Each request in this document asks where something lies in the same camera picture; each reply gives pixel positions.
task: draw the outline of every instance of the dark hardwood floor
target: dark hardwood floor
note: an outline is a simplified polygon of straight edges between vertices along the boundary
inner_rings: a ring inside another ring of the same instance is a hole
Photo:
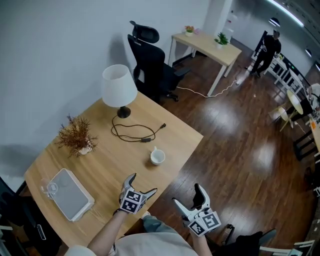
[[[243,52],[228,78],[220,80],[214,95],[230,85],[251,62],[252,51],[236,41],[232,43]],[[179,86],[204,95],[221,68],[201,55],[188,58],[175,68],[182,67],[190,67],[191,72]],[[233,239],[276,229],[271,247],[285,249],[304,241],[316,199],[304,181],[309,162],[299,162],[293,150],[293,140],[302,131],[288,125],[280,132],[281,123],[274,123],[268,115],[286,99],[274,81],[269,73],[260,79],[249,76],[242,85],[234,85],[215,98],[177,88],[179,102],[164,100],[164,108],[204,137],[178,177],[149,209],[152,215],[186,238],[188,230],[171,199],[176,197],[192,206],[194,184],[199,183],[208,192],[211,207],[222,222],[209,234],[217,243],[226,237],[227,224],[235,226]]]

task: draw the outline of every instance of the white shirt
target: white shirt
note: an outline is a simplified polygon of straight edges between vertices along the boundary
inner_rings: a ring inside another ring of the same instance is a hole
[[[191,246],[175,233],[140,233],[115,242],[113,256],[198,256]],[[86,247],[76,245],[64,256],[96,256]]]
[[[320,97],[320,84],[315,83],[311,85],[311,88],[312,88],[312,93]],[[320,107],[317,97],[315,97],[314,95],[311,95],[311,98],[312,98],[312,105],[311,105],[312,109],[314,110],[317,107]]]

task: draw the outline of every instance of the white lampshade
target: white lampshade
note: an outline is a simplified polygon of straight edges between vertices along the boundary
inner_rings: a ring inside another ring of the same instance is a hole
[[[124,107],[137,97],[138,90],[127,66],[110,66],[102,77],[102,100],[108,106]]]

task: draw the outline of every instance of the white wall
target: white wall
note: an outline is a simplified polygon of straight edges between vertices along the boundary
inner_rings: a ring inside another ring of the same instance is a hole
[[[305,48],[308,45],[311,50],[316,49],[313,41],[296,22],[267,1],[256,1],[254,9],[250,1],[234,0],[231,10],[234,9],[234,14],[239,16],[238,25],[240,27],[235,29],[233,37],[254,50],[265,30],[269,34],[273,33],[275,27],[268,20],[276,16],[281,25],[278,28],[281,33],[279,38],[282,45],[281,52],[303,75],[306,75],[314,60],[306,54]]]
[[[216,37],[224,28],[233,0],[211,0],[203,31]]]
[[[0,173],[17,189],[23,174],[76,116],[100,98],[103,70],[136,62],[130,20],[154,27],[168,60],[171,35],[202,28],[209,0],[1,0]],[[177,58],[188,54],[180,46]]]

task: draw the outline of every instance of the person in black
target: person in black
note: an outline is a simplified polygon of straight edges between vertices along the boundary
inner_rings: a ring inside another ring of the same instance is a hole
[[[257,76],[260,78],[260,73],[265,71],[272,62],[275,54],[279,54],[281,52],[281,43],[279,41],[280,32],[277,30],[273,31],[273,35],[266,35],[264,37],[264,44],[262,45],[262,50],[260,51],[255,64],[250,72],[250,75],[253,75],[255,72]]]

